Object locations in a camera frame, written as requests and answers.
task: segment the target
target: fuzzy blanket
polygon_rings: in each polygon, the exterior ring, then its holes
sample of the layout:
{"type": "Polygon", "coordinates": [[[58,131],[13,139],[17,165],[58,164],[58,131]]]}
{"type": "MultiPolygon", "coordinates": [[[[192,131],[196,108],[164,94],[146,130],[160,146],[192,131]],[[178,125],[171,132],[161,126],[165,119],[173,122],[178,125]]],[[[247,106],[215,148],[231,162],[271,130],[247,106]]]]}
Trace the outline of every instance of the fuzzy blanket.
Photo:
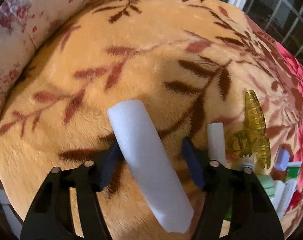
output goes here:
{"type": "MultiPolygon", "coordinates": [[[[217,0],[99,0],[43,45],[8,97],[0,178],[24,218],[53,166],[75,168],[109,147],[107,109],[140,99],[193,205],[192,225],[167,234],[124,162],[98,193],[102,212],[115,240],[190,239],[204,195],[181,157],[182,138],[206,149],[206,124],[222,122],[226,139],[241,130],[250,89],[265,115],[272,166],[279,146],[303,162],[303,67],[241,10],[217,0]]],[[[229,165],[239,161],[226,154],[229,165]]],[[[298,189],[303,196],[303,164],[298,189]]],[[[75,198],[72,191],[81,235],[75,198]]],[[[286,236],[302,216],[303,199],[282,220],[286,236]]]]}

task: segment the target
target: brown leaf pattern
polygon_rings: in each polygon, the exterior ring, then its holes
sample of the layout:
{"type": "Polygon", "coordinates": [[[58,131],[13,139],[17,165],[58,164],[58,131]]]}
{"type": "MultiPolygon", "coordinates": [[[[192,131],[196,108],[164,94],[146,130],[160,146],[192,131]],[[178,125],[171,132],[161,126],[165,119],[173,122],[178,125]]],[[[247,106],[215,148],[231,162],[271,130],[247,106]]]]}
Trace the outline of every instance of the brown leaf pattern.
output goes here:
{"type": "Polygon", "coordinates": [[[78,92],[78,94],[73,98],[70,103],[67,105],[65,109],[65,115],[64,115],[64,124],[68,124],[71,120],[71,118],[74,116],[74,114],[79,110],[81,107],[81,104],[83,102],[85,95],[85,89],[82,89],[78,92]]]}
{"type": "Polygon", "coordinates": [[[192,42],[188,45],[186,48],[187,52],[190,53],[199,53],[202,52],[204,49],[210,47],[213,42],[211,41],[198,41],[198,42],[192,42]]]}
{"type": "Polygon", "coordinates": [[[80,27],[81,27],[81,26],[72,26],[72,27],[70,27],[70,28],[66,31],[66,33],[65,33],[65,35],[64,35],[64,37],[63,37],[63,39],[62,39],[62,41],[61,41],[61,51],[64,50],[64,47],[66,46],[66,43],[67,43],[67,41],[69,40],[71,34],[72,34],[75,30],[79,29],[80,27]]]}
{"type": "Polygon", "coordinates": [[[233,39],[233,38],[228,38],[228,37],[215,37],[216,39],[219,39],[221,41],[224,41],[227,44],[234,44],[236,46],[244,46],[243,43],[241,43],[239,40],[233,39]]]}
{"type": "Polygon", "coordinates": [[[278,88],[278,82],[277,81],[273,81],[272,85],[271,85],[271,89],[276,92],[277,88],[278,88]]]}
{"type": "Polygon", "coordinates": [[[35,130],[37,124],[39,123],[40,120],[40,114],[36,114],[36,116],[34,117],[34,120],[32,121],[32,132],[35,130]]]}
{"type": "Polygon", "coordinates": [[[13,111],[12,114],[13,114],[13,116],[14,116],[15,118],[17,118],[17,119],[23,118],[22,113],[20,113],[20,112],[18,112],[18,111],[13,111]]]}
{"type": "Polygon", "coordinates": [[[231,82],[232,80],[230,78],[229,71],[227,68],[223,68],[219,77],[218,86],[220,89],[220,94],[224,101],[226,100],[228,92],[230,90],[231,82]]]}
{"type": "Polygon", "coordinates": [[[106,49],[107,54],[115,55],[115,56],[127,56],[133,55],[137,53],[137,50],[134,48],[124,47],[124,46],[112,46],[106,49]]]}
{"type": "Polygon", "coordinates": [[[284,128],[284,125],[274,125],[270,126],[266,129],[266,134],[269,139],[273,139],[277,135],[279,135],[282,132],[282,129],[284,128]]]}
{"type": "Polygon", "coordinates": [[[199,95],[193,104],[191,131],[189,136],[192,138],[203,126],[205,121],[205,109],[203,103],[203,94],[199,95]]]}
{"type": "Polygon", "coordinates": [[[118,80],[120,79],[120,75],[122,72],[122,69],[124,67],[125,62],[116,62],[114,63],[112,67],[111,74],[108,76],[106,85],[105,85],[105,91],[109,90],[112,86],[114,86],[118,80]]]}
{"type": "Polygon", "coordinates": [[[287,134],[287,137],[286,137],[286,140],[290,139],[293,137],[294,133],[296,131],[296,125],[293,125],[292,128],[290,128],[288,134],[287,134]]]}
{"type": "Polygon", "coordinates": [[[223,27],[226,30],[231,30],[233,31],[234,29],[229,25],[225,23],[220,23],[220,22],[214,22],[216,25],[219,25],[220,27],[223,27]]]}
{"type": "Polygon", "coordinates": [[[75,79],[86,79],[92,77],[100,77],[107,73],[107,67],[88,68],[86,70],[79,70],[74,73],[75,79]]]}
{"type": "Polygon", "coordinates": [[[23,138],[23,137],[24,137],[26,122],[27,122],[27,119],[25,119],[25,120],[22,122],[22,124],[21,124],[20,138],[23,138]]]}
{"type": "Polygon", "coordinates": [[[109,21],[109,23],[113,24],[116,21],[118,21],[123,15],[130,16],[130,13],[128,11],[129,9],[131,9],[132,11],[134,11],[137,14],[141,14],[142,11],[136,6],[136,4],[139,1],[140,0],[127,0],[127,3],[124,4],[124,5],[120,5],[120,6],[105,6],[105,7],[96,9],[93,12],[93,14],[99,13],[99,12],[104,12],[104,11],[115,10],[115,9],[121,9],[116,14],[110,16],[110,18],[109,18],[108,21],[109,21]]]}
{"type": "Polygon", "coordinates": [[[3,135],[4,133],[8,132],[9,129],[16,124],[16,121],[13,121],[13,122],[10,122],[10,123],[6,123],[6,124],[3,124],[1,127],[0,127],[0,136],[3,135]]]}
{"type": "Polygon", "coordinates": [[[221,6],[219,6],[218,8],[219,8],[219,11],[221,12],[222,15],[224,15],[226,17],[229,17],[228,12],[226,11],[225,8],[223,8],[221,6]]]}
{"type": "Polygon", "coordinates": [[[33,97],[34,97],[34,100],[38,101],[39,103],[47,103],[49,101],[56,100],[56,96],[47,91],[36,92],[36,93],[34,93],[33,97]]]}
{"type": "Polygon", "coordinates": [[[204,6],[204,5],[189,4],[188,6],[195,7],[195,8],[202,8],[202,9],[205,9],[205,10],[210,10],[209,7],[204,6]]]}
{"type": "Polygon", "coordinates": [[[201,89],[195,88],[192,85],[188,85],[180,81],[164,82],[164,86],[168,90],[185,95],[197,94],[202,91],[201,89]]]}
{"type": "Polygon", "coordinates": [[[94,149],[75,149],[58,153],[58,157],[66,162],[83,163],[91,160],[95,154],[102,152],[102,150],[94,149]]]}
{"type": "Polygon", "coordinates": [[[213,72],[202,68],[195,62],[187,61],[187,60],[179,60],[178,62],[181,67],[193,72],[197,76],[200,76],[203,78],[208,78],[209,76],[211,76],[213,74],[213,72]]]}
{"type": "Polygon", "coordinates": [[[269,125],[272,125],[275,121],[278,120],[278,117],[280,115],[280,110],[276,110],[269,118],[269,125]]]}

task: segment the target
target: white foam stick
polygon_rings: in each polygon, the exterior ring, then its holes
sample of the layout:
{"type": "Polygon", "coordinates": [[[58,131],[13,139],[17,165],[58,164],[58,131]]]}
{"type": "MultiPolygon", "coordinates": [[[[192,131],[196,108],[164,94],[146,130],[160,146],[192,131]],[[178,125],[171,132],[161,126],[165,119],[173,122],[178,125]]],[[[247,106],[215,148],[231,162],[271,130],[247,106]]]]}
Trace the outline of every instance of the white foam stick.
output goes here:
{"type": "Polygon", "coordinates": [[[208,156],[226,166],[225,136],[223,123],[216,122],[207,125],[208,156]]]}
{"type": "Polygon", "coordinates": [[[278,205],[283,196],[285,183],[282,182],[281,180],[274,180],[274,186],[275,186],[275,197],[271,199],[271,202],[273,204],[274,209],[277,210],[278,205]]]}
{"type": "Polygon", "coordinates": [[[279,202],[279,205],[276,209],[276,213],[277,213],[279,219],[282,219],[282,217],[284,216],[284,214],[290,204],[290,201],[293,197],[293,194],[295,192],[296,185],[297,185],[296,179],[290,179],[285,183],[285,188],[283,191],[281,201],[279,202]]]}
{"type": "Polygon", "coordinates": [[[129,169],[156,219],[167,232],[185,233],[194,210],[143,103],[123,101],[107,114],[129,169]]]}

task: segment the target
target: translucent yellow claw clip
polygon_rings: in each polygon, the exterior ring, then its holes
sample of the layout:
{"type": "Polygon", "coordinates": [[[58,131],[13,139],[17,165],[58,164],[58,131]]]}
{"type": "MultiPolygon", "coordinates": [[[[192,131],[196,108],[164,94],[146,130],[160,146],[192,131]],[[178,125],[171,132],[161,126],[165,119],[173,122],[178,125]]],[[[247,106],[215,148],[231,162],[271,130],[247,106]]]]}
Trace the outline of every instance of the translucent yellow claw clip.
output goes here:
{"type": "Polygon", "coordinates": [[[233,156],[243,158],[255,153],[256,163],[262,168],[270,168],[271,149],[265,118],[253,90],[245,96],[245,129],[232,134],[227,143],[233,156]]]}

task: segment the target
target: white floral pillowcase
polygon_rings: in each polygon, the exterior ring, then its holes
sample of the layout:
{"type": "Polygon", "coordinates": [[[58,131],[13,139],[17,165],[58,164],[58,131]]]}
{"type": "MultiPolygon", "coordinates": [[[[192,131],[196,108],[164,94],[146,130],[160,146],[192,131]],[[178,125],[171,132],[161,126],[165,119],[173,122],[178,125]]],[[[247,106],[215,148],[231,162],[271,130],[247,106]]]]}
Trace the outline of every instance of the white floral pillowcase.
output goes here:
{"type": "Polygon", "coordinates": [[[36,50],[70,16],[93,0],[5,0],[0,7],[0,114],[36,50]]]}

